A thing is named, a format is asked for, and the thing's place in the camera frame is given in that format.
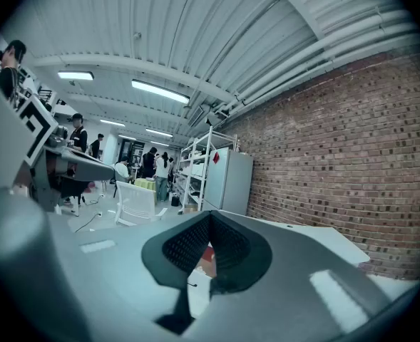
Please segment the white chair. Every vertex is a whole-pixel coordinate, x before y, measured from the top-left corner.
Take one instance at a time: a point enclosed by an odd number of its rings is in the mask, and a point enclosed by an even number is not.
[[[116,223],[128,226],[151,223],[160,220],[167,211],[163,208],[159,214],[154,214],[155,191],[121,181],[116,182],[116,187],[119,194]]]

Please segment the light fixture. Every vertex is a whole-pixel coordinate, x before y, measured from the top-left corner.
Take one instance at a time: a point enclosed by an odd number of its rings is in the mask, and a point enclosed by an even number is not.
[[[163,145],[164,147],[168,147],[168,145],[166,145],[165,143],[154,142],[153,140],[151,140],[151,143],[154,143],[155,145]]]
[[[148,91],[153,94],[158,94],[161,96],[165,96],[166,98],[179,101],[180,103],[187,104],[189,103],[189,97],[181,95],[179,93],[175,93],[170,90],[166,90],[164,88],[159,88],[157,86],[151,85],[149,83],[144,83],[138,80],[132,80],[132,87],[137,88],[139,90]]]
[[[125,127],[125,125],[124,125],[124,124],[122,124],[122,123],[111,122],[111,121],[109,121],[109,120],[104,120],[104,119],[101,119],[101,122],[102,122],[102,123],[107,123],[107,124],[119,125],[120,127]]]
[[[155,133],[155,134],[159,134],[159,135],[164,135],[166,137],[173,137],[171,134],[158,132],[157,130],[152,130],[152,129],[146,128],[146,131],[151,132],[151,133]]]
[[[128,139],[128,140],[137,140],[137,138],[128,137],[127,135],[121,135],[120,134],[119,137],[125,138],[125,139]]]
[[[60,78],[67,78],[70,80],[90,80],[94,79],[94,75],[89,71],[59,71]]]

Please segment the chair backrest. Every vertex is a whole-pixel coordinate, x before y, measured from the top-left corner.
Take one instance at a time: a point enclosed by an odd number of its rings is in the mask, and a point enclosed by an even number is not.
[[[116,182],[119,194],[118,219],[134,224],[145,224],[154,221],[155,191],[143,187]]]
[[[124,177],[122,177],[121,174],[118,171],[116,171],[116,169],[115,169],[115,180],[119,182],[127,182],[127,180]]]

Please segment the green tablecloth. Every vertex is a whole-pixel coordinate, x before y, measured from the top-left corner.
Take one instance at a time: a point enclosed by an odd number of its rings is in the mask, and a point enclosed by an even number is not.
[[[144,187],[155,192],[155,181],[147,181],[147,179],[136,179],[133,183],[135,186]]]

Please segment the white shelving unit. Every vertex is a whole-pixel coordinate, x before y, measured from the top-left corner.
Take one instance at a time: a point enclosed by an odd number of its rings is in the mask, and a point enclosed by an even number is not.
[[[177,172],[175,174],[175,189],[180,194],[181,204],[184,206],[189,204],[189,199],[198,205],[198,210],[202,209],[203,194],[205,189],[205,181],[207,179],[208,163],[210,161],[210,151],[222,147],[232,146],[234,149],[237,145],[237,136],[229,136],[222,133],[215,132],[212,127],[210,131],[200,138],[195,138],[192,145],[187,146],[181,150],[180,160],[178,162],[178,170],[183,164],[189,163],[186,167],[186,173]],[[194,156],[195,152],[199,149],[205,149],[204,155]],[[193,175],[193,166],[203,162],[202,176]],[[196,179],[199,183],[196,187],[192,185],[192,179]],[[191,195],[193,192],[199,192],[199,195]]]

